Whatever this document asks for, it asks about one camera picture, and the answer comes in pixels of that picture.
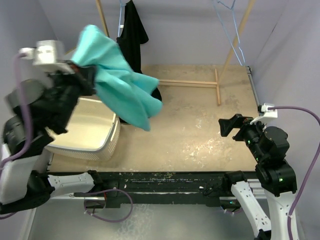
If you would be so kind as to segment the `light blue wire hanger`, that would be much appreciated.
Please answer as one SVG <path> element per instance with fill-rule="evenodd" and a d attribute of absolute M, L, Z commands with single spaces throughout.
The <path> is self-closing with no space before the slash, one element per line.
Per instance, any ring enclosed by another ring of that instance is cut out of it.
<path fill-rule="evenodd" d="M 238 24 L 237 24 L 236 14 L 235 14 L 236 1 L 233 0 L 231 4 L 226 4 L 223 0 L 212 0 L 211 2 L 212 2 L 213 9 L 216 13 L 216 16 L 218 18 L 218 21 L 220 22 L 222 29 L 224 31 L 224 34 L 227 37 L 227 40 L 230 44 L 231 52 L 234 54 L 237 62 L 241 66 L 244 66 L 246 64 L 246 58 L 242 49 L 241 40 L 239 39 L 240 32 L 238 30 Z M 222 13 L 219 7 L 222 7 L 229 12 L 231 16 L 232 26 L 233 26 L 233 32 L 232 32 L 233 35 L 231 31 L 229 31 L 229 29 L 227 28 L 227 25 L 223 20 Z"/>

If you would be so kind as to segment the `black t shirt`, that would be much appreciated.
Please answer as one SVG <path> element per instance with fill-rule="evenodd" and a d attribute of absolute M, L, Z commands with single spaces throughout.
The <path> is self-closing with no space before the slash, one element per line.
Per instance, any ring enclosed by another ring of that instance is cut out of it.
<path fill-rule="evenodd" d="M 137 8 L 130 0 L 124 6 L 123 29 L 116 42 L 132 70 L 129 82 L 143 106 L 147 119 L 156 116 L 163 107 L 162 96 L 158 89 L 159 80 L 142 73 L 141 45 L 148 41 L 149 37 Z"/>

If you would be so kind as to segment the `blue hanger with black shirt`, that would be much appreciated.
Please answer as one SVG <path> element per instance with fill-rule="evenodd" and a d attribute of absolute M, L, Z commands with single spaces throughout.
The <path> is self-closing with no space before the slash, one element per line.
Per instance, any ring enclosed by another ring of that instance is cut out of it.
<path fill-rule="evenodd" d="M 118 18 L 118 29 L 117 29 L 117 37 L 119 38 L 121 35 L 121 30 L 123 29 L 122 18 L 124 16 L 123 10 L 125 9 L 125 4 L 123 0 L 119 0 L 119 18 Z"/>

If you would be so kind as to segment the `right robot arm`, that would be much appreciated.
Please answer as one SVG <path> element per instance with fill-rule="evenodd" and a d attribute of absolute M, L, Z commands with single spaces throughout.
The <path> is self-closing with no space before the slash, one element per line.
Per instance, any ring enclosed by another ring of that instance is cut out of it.
<path fill-rule="evenodd" d="M 285 157 L 290 147 L 282 129 L 266 124 L 278 117 L 276 110 L 252 118 L 235 114 L 219 119 L 220 134 L 227 137 L 233 129 L 233 140 L 244 142 L 256 160 L 255 172 L 268 203 L 266 214 L 253 194 L 249 181 L 241 171 L 226 173 L 222 190 L 235 196 L 253 230 L 256 240 L 297 240 L 296 213 L 291 209 L 297 192 L 297 179 Z"/>

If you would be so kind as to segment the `teal t shirt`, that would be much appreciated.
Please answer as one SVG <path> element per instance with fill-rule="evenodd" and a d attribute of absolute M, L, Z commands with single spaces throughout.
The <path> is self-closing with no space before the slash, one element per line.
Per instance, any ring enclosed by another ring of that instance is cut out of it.
<path fill-rule="evenodd" d="M 163 107 L 152 96 L 159 80 L 134 72 L 114 40 L 96 25 L 87 25 L 79 35 L 71 61 L 79 67 L 96 67 L 94 88 L 108 108 L 130 125 L 151 129 L 149 119 Z"/>

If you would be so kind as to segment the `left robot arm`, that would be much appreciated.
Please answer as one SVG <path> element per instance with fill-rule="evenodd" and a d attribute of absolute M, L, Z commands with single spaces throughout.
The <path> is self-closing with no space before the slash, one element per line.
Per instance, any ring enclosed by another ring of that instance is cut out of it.
<path fill-rule="evenodd" d="M 44 148 L 54 141 L 48 130 L 66 134 L 78 99 L 96 92 L 96 66 L 66 64 L 72 73 L 57 70 L 47 74 L 51 87 L 38 79 L 27 79 L 5 97 L 14 116 L 6 121 L 2 132 L 9 156 L 0 162 L 1 219 L 41 206 L 55 191 L 49 176 L 34 169 Z"/>

